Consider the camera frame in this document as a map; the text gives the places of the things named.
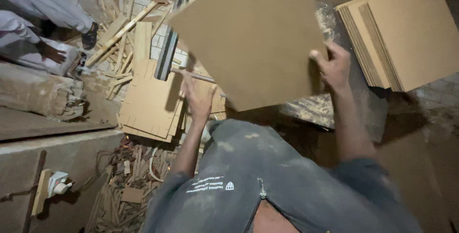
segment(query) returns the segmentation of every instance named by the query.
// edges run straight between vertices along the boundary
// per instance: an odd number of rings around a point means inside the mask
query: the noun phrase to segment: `torn t-shirt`
[[[143,232],[251,232],[262,198],[301,232],[421,232],[374,160],[326,171],[270,127],[237,120],[211,135],[194,178],[168,175]]]

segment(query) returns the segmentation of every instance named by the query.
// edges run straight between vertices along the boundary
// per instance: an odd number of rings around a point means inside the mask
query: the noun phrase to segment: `workbench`
[[[390,89],[368,86],[362,68],[353,51],[349,36],[339,15],[334,9],[337,4],[328,0],[316,0],[316,2],[318,7],[316,16],[318,17],[324,38],[333,39],[335,43],[348,50],[351,54],[349,78],[351,90],[371,140],[380,142],[386,125],[389,107],[387,98]],[[317,124],[326,129],[335,128],[333,104],[329,93],[284,103],[279,106],[279,112],[301,121]]]

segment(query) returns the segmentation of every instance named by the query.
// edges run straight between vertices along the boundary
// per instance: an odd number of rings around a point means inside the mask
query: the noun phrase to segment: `metal rod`
[[[182,73],[182,71],[183,70],[180,70],[180,69],[177,69],[177,68],[171,68],[171,72]],[[210,83],[215,83],[215,80],[213,78],[205,77],[205,76],[202,76],[202,75],[199,75],[199,74],[196,74],[196,73],[192,73],[192,72],[186,72],[186,73],[191,75],[193,78],[197,78],[197,79],[200,79],[200,80],[203,80],[203,81],[206,81],[206,82],[210,82]]]

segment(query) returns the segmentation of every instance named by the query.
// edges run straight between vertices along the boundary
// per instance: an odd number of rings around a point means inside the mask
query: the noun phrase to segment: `foot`
[[[81,37],[81,42],[83,43],[83,48],[85,50],[91,50],[95,46],[95,42],[97,41],[97,30],[99,29],[99,25],[93,22],[91,29],[84,33]]]

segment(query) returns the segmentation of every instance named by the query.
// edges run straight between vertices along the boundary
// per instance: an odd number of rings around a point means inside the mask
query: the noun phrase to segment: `wooden beam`
[[[112,39],[110,39],[101,49],[99,49],[90,59],[86,61],[87,66],[91,66],[97,61],[110,47],[112,47],[120,38],[130,29],[135,27],[138,20],[145,17],[154,7],[158,6],[158,3],[152,2],[145,9],[143,9],[133,20],[124,26]]]

